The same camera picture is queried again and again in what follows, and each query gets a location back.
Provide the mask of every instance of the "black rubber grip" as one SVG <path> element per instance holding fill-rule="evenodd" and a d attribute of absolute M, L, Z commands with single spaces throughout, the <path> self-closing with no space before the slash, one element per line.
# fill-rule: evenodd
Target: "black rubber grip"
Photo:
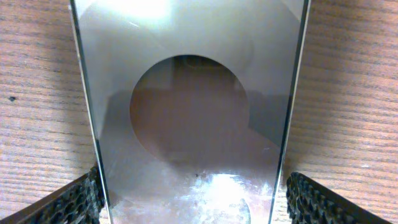
<path fill-rule="evenodd" d="M 389 223 L 297 172 L 287 179 L 286 197 L 294 224 Z"/>
<path fill-rule="evenodd" d="M 104 194 L 97 167 L 0 223 L 100 223 Z"/>

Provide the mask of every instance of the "brown table surface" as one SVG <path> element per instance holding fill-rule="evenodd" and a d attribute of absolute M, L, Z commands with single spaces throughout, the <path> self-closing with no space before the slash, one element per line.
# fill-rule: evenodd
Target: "brown table surface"
<path fill-rule="evenodd" d="M 67 4 L 0 1 L 0 218 L 95 162 Z M 296 170 L 398 223 L 398 1 L 312 2 L 284 173 Z M 288 223 L 284 190 L 274 221 Z"/>

